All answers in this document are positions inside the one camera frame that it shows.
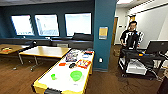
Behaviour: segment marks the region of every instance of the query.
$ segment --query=man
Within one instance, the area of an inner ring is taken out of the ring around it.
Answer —
[[[136,48],[137,46],[139,47],[139,44],[142,41],[143,33],[136,31],[136,25],[136,21],[130,22],[128,29],[125,30],[120,37],[122,45],[122,48],[120,49],[120,58],[124,57],[122,49]]]

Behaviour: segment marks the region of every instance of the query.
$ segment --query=computer monitor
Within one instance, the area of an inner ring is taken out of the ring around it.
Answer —
[[[150,41],[145,53],[159,55],[160,52],[164,55],[167,51],[168,41]]]

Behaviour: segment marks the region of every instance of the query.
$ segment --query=paper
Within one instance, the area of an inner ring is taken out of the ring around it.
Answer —
[[[107,39],[108,27],[99,28],[99,39]]]
[[[68,44],[57,44],[57,47],[64,47],[64,48],[68,48]]]

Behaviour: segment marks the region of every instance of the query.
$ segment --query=poster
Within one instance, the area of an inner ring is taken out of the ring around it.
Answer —
[[[107,39],[108,27],[99,28],[99,39]]]

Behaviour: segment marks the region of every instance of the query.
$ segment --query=cart wheel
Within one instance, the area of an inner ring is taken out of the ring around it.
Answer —
[[[31,69],[31,72],[33,72],[33,69]]]
[[[13,68],[13,70],[17,70],[17,68]]]
[[[149,80],[153,80],[153,78],[149,78]]]
[[[127,77],[127,75],[126,74],[122,74],[122,77]]]

